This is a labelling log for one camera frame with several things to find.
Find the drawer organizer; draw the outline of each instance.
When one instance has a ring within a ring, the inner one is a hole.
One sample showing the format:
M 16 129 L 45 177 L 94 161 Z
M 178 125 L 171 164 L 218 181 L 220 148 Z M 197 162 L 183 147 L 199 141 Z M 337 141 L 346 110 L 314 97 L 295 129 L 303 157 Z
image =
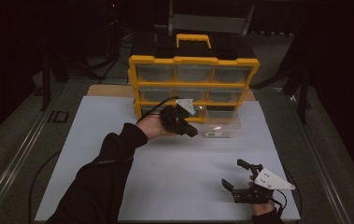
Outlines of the drawer organizer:
M 258 68 L 241 36 L 136 34 L 128 71 L 135 114 L 140 118 L 164 99 L 178 96 L 193 99 L 196 113 L 189 122 L 203 123 L 215 107 L 227 107 L 230 116 L 230 108 L 243 104 Z

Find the black stand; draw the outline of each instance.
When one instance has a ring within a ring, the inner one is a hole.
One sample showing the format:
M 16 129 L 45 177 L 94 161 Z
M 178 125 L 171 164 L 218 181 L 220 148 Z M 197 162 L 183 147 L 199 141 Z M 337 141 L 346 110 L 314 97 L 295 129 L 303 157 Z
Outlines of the black stand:
M 328 14 L 332 8 L 332 5 L 309 5 L 306 20 L 290 45 L 277 74 L 251 86 L 252 89 L 261 89 L 283 77 L 288 77 L 282 91 L 287 95 L 293 95 L 300 86 L 298 115 L 304 124 L 306 124 L 305 108 L 310 74 L 316 66 L 315 61 L 320 61 L 319 56 L 323 53 L 321 45 L 324 43 L 327 26 L 330 25 Z
M 104 66 L 108 63 L 111 62 L 106 61 L 101 65 Z M 77 69 L 82 74 L 92 79 L 97 79 L 97 80 L 105 79 L 104 77 L 97 76 L 95 73 L 90 71 L 88 67 L 82 65 L 81 63 L 68 59 L 68 57 L 64 56 L 62 53 L 48 51 L 46 49 L 42 58 L 42 69 L 43 69 L 42 86 L 43 87 L 41 90 L 41 95 L 43 97 L 43 103 L 42 103 L 41 111 L 46 110 L 51 99 L 50 71 L 53 72 L 57 81 L 66 82 L 69 79 L 69 75 L 66 72 L 66 67 Z

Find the plastic drawer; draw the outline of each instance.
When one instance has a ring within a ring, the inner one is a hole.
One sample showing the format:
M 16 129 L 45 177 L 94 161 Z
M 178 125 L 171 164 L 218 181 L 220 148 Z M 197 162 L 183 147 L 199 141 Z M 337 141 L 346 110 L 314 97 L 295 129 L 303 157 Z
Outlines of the plastic drawer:
M 135 65 L 138 81 L 173 81 L 174 66 L 172 64 Z
M 214 68 L 213 82 L 242 83 L 247 79 L 250 67 L 242 66 L 216 66 Z
M 138 87 L 139 99 L 143 102 L 161 102 L 173 96 L 173 87 Z
M 205 101 L 208 88 L 176 87 L 176 96 L 193 99 L 194 102 Z
M 235 107 L 211 107 L 206 108 L 204 136 L 210 138 L 233 137 L 241 129 Z
M 205 107 L 201 105 L 195 105 L 193 107 L 194 115 L 191 115 L 191 118 L 202 118 L 205 113 Z
M 208 102 L 212 103 L 237 103 L 240 99 L 242 88 L 209 88 Z
M 208 82 L 212 66 L 208 64 L 178 64 L 176 80 L 179 82 Z

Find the human arm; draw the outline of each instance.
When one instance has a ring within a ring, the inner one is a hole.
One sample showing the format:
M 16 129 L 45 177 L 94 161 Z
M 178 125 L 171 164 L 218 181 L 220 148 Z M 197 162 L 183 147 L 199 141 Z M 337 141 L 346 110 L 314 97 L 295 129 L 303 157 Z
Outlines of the human arm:
M 272 201 L 263 204 L 251 204 L 254 224 L 283 224 Z
M 108 134 L 98 157 L 78 171 L 47 223 L 116 223 L 135 149 L 169 134 L 159 120 L 150 116 Z

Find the metal rail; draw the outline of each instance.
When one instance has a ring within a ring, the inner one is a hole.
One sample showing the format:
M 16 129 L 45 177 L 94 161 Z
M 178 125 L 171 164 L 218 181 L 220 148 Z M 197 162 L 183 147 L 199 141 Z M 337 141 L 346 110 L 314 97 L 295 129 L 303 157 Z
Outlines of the metal rail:
M 59 84 L 55 88 L 54 98 L 57 98 L 64 88 L 64 84 Z M 5 171 L 0 176 L 0 205 L 7 195 L 11 185 L 13 184 L 17 174 L 23 166 L 31 149 L 33 148 L 37 137 L 40 135 L 43 126 L 46 124 L 47 118 L 54 105 L 55 100 L 50 101 L 50 106 L 37 117 L 33 127 L 24 138 L 19 150 L 14 155 L 12 161 L 9 163 Z
M 301 129 L 302 135 L 308 144 L 311 160 L 312 162 L 314 162 L 314 168 L 316 169 L 317 174 L 319 175 L 319 182 L 324 188 L 325 194 L 334 212 L 337 223 L 340 224 L 353 223 L 348 214 L 348 211 L 346 210 L 345 205 L 341 201 L 340 194 L 338 193 L 336 186 L 332 182 L 331 176 L 329 175 L 322 158 L 319 155 L 319 150 L 310 132 L 308 131 L 307 127 L 302 124 L 301 119 L 299 118 L 299 115 L 297 113 L 296 99 L 294 98 L 294 96 L 290 96 L 290 95 L 286 95 L 285 98 L 288 102 L 288 106 L 290 108 L 291 114 L 293 115 L 295 121 L 299 124 L 298 126 Z

